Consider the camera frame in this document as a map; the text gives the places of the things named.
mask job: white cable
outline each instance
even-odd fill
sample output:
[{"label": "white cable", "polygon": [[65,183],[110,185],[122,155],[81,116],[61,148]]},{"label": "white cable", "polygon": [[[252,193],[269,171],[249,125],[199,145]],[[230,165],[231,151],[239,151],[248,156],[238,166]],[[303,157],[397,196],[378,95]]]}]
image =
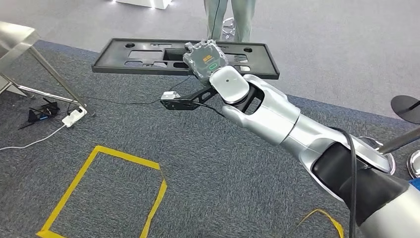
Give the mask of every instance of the white cable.
[{"label": "white cable", "polygon": [[36,143],[38,143],[38,142],[42,142],[42,141],[44,141],[44,140],[46,140],[46,139],[50,138],[51,136],[53,136],[54,134],[56,134],[59,130],[63,129],[63,127],[65,127],[65,125],[63,125],[62,127],[58,128],[58,129],[57,129],[56,131],[54,131],[51,135],[49,135],[49,136],[45,137],[44,139],[37,140],[37,141],[35,141],[35,142],[30,143],[29,145],[26,145],[26,146],[23,146],[23,147],[16,147],[16,146],[4,147],[4,148],[1,148],[1,149],[0,149],[0,151],[1,151],[1,150],[5,150],[5,149],[25,149],[25,148],[28,148],[29,146],[31,146],[31,145],[33,145],[33,144],[36,144]]}]

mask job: yellow tape square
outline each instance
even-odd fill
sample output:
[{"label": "yellow tape square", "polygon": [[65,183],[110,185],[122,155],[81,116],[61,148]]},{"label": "yellow tape square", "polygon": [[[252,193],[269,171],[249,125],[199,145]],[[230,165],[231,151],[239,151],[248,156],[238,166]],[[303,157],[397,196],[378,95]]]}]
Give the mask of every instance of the yellow tape square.
[{"label": "yellow tape square", "polygon": [[[66,204],[66,202],[69,199],[71,193],[76,188],[77,184],[80,182],[83,175],[88,170],[88,167],[91,165],[93,159],[96,157],[96,155],[99,152],[102,152],[102,153],[107,154],[107,155],[112,155],[112,156],[115,156],[115,157],[119,157],[123,160],[127,160],[127,161],[130,161],[130,162],[133,162],[133,163],[136,163],[136,164],[139,164],[139,165],[143,165],[143,166],[146,166],[146,167],[150,167],[152,169],[160,171],[160,166],[156,162],[146,160],[146,159],[143,159],[143,158],[140,158],[140,157],[136,157],[136,156],[133,156],[133,155],[129,155],[129,154],[117,151],[117,150],[113,150],[113,149],[109,149],[109,148],[97,145],[93,149],[91,154],[89,155],[86,162],[83,164],[82,168],[77,173],[76,177],[74,177],[73,182],[71,182],[67,191],[64,193],[63,197],[60,199],[57,206],[54,208],[54,210],[52,211],[52,213],[48,217],[47,221],[42,226],[41,230],[39,232],[37,232],[37,236],[42,237],[42,238],[65,238],[63,236],[60,236],[57,233],[54,233],[54,232],[50,231],[50,228],[53,225],[53,222],[56,220],[58,214],[60,213],[60,211],[62,210],[62,208]],[[159,193],[157,194],[156,200],[155,200],[155,202],[154,202],[154,204],[153,204],[153,206],[152,206],[152,208],[151,208],[151,210],[150,210],[150,212],[147,216],[146,223],[143,227],[142,233],[140,234],[140,238],[146,238],[147,237],[147,235],[149,233],[150,223],[152,221],[153,216],[156,213],[156,210],[158,209],[160,203],[162,202],[163,196],[166,192],[166,187],[167,187],[166,181],[165,181],[165,178],[162,175],[162,184],[160,185]]]}]

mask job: black arm segment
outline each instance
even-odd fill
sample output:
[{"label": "black arm segment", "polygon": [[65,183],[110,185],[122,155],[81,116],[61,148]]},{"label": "black arm segment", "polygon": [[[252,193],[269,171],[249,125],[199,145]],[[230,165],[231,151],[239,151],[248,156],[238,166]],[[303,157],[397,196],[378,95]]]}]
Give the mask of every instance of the black arm segment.
[{"label": "black arm segment", "polygon": [[[357,157],[356,223],[360,226],[375,211],[409,188],[405,180],[373,169]],[[331,145],[315,162],[313,173],[332,192],[351,205],[351,153],[340,143]]]}]

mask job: white floor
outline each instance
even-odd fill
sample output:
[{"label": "white floor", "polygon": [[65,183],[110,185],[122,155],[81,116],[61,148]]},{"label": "white floor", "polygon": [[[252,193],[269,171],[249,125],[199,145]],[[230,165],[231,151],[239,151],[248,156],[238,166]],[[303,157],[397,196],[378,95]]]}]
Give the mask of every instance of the white floor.
[{"label": "white floor", "polygon": [[[393,96],[420,98],[419,12],[418,0],[258,0],[252,41],[268,44],[281,71],[270,83],[283,92],[395,117]],[[173,0],[166,10],[108,0],[0,0],[0,20],[96,52],[112,37],[206,37],[202,0]]]}]

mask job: person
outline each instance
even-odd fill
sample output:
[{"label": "person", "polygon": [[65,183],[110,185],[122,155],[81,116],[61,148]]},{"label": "person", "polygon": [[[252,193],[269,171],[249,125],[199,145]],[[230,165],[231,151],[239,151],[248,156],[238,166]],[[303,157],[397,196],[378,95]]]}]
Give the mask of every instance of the person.
[{"label": "person", "polygon": [[[204,0],[207,39],[220,40],[228,0]],[[231,0],[235,20],[235,42],[249,42],[256,0]]]}]

